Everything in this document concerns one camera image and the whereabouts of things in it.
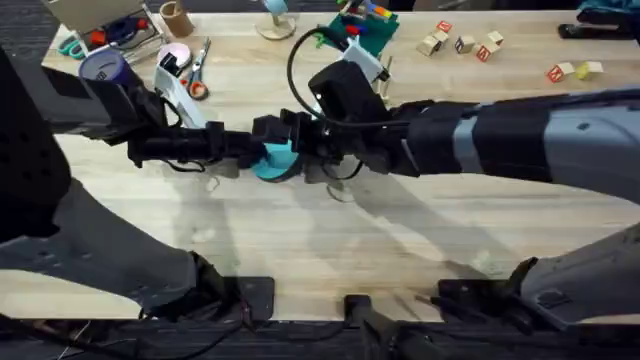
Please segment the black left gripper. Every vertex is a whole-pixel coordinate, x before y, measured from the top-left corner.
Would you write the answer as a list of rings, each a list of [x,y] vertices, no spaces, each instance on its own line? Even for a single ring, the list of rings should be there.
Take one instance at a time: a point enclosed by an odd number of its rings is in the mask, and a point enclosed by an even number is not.
[[[187,163],[205,167],[232,159],[239,169],[249,169],[267,156],[263,142],[249,132],[227,130],[222,122],[207,121],[202,128],[185,127],[185,117],[158,90],[128,87],[127,95],[141,123],[108,143],[125,143],[128,158],[138,168],[151,160],[182,169]]]

